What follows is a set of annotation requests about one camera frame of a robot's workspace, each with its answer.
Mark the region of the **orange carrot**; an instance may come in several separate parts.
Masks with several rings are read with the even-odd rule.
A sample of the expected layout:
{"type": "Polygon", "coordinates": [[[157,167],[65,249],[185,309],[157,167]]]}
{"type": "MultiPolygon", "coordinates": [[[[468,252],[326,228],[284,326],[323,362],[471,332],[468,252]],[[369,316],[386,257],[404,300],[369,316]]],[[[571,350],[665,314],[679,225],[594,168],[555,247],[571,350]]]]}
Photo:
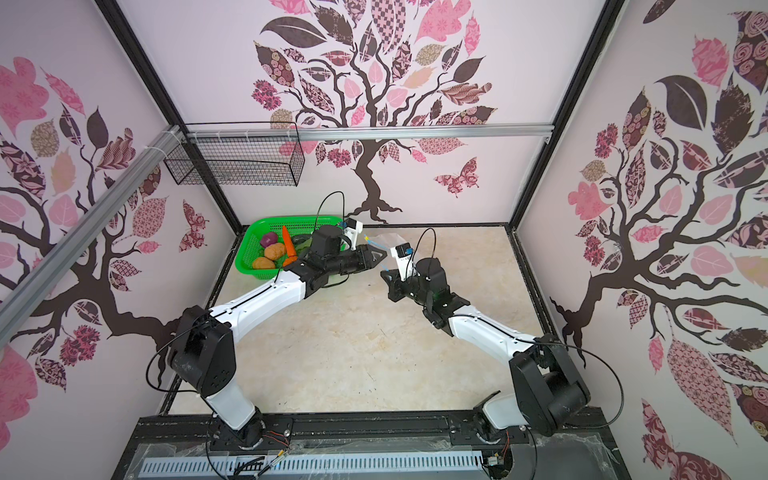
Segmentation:
{"type": "Polygon", "coordinates": [[[286,250],[287,250],[287,253],[285,255],[285,259],[287,257],[290,257],[290,256],[297,256],[298,257],[297,250],[296,250],[296,248],[295,248],[295,246],[294,246],[294,244],[293,244],[293,242],[291,240],[290,232],[289,232],[288,228],[285,225],[282,226],[282,239],[283,239],[283,244],[285,245],[286,250]]]}

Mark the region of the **green plastic basket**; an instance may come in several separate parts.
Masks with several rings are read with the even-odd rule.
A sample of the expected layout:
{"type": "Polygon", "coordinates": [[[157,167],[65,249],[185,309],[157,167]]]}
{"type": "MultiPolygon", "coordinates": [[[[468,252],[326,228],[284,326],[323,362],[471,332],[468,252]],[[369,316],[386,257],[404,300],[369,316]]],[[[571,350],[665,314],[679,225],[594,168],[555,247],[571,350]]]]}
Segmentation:
{"type": "Polygon", "coordinates": [[[236,269],[259,280],[271,280],[285,262],[308,252],[312,233],[323,225],[340,226],[338,216],[270,217],[248,227],[235,259],[236,269]]]}

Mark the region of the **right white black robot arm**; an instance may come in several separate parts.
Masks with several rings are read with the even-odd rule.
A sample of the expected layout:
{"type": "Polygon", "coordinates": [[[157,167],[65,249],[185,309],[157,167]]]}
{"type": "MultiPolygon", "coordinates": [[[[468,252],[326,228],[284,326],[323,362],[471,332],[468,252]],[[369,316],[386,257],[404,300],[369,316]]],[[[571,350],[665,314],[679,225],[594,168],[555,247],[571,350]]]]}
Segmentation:
{"type": "Polygon", "coordinates": [[[522,333],[482,313],[450,289],[438,259],[403,260],[380,276],[391,301],[414,301],[433,327],[509,368],[511,389],[491,394],[474,408],[482,437],[491,439],[510,427],[551,436],[589,404],[591,393],[566,345],[552,335],[522,333]]]}

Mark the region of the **brown potato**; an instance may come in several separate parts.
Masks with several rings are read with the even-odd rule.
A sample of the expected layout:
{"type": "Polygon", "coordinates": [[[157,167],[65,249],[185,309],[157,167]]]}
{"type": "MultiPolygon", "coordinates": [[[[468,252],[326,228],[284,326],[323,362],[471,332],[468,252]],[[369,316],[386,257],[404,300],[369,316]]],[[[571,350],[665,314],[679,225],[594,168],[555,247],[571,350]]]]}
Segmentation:
{"type": "Polygon", "coordinates": [[[276,264],[273,260],[267,257],[257,257],[251,264],[254,270],[273,270],[276,269],[276,264]]]}
{"type": "Polygon", "coordinates": [[[266,249],[264,249],[264,257],[267,257],[274,262],[281,259],[283,256],[285,256],[287,253],[286,247],[283,243],[274,244],[266,249]]]}

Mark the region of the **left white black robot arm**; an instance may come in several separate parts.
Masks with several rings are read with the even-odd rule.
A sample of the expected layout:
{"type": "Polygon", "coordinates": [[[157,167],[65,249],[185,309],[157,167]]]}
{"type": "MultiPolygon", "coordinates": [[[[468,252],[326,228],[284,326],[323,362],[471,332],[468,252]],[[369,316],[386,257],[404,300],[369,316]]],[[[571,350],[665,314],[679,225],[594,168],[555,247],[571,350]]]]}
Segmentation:
{"type": "Polygon", "coordinates": [[[237,343],[274,314],[328,286],[332,276],[378,266],[388,252],[357,245],[361,232],[360,223],[345,229],[322,225],[312,233],[309,248],[272,281],[211,309],[184,310],[168,345],[167,364],[211,408],[238,447],[257,447],[265,426],[262,413],[235,379],[237,343]]]}

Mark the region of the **clear zip top bag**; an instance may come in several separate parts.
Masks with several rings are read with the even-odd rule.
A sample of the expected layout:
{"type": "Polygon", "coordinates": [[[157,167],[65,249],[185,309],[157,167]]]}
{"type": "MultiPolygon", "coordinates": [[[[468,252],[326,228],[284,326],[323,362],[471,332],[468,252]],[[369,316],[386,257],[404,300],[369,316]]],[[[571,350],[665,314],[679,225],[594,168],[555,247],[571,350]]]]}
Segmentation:
{"type": "Polygon", "coordinates": [[[393,257],[390,253],[390,249],[400,243],[407,242],[404,238],[402,238],[399,234],[396,234],[396,233],[365,235],[364,239],[368,244],[379,247],[382,250],[386,250],[388,252],[388,256],[392,259],[393,257]]]}

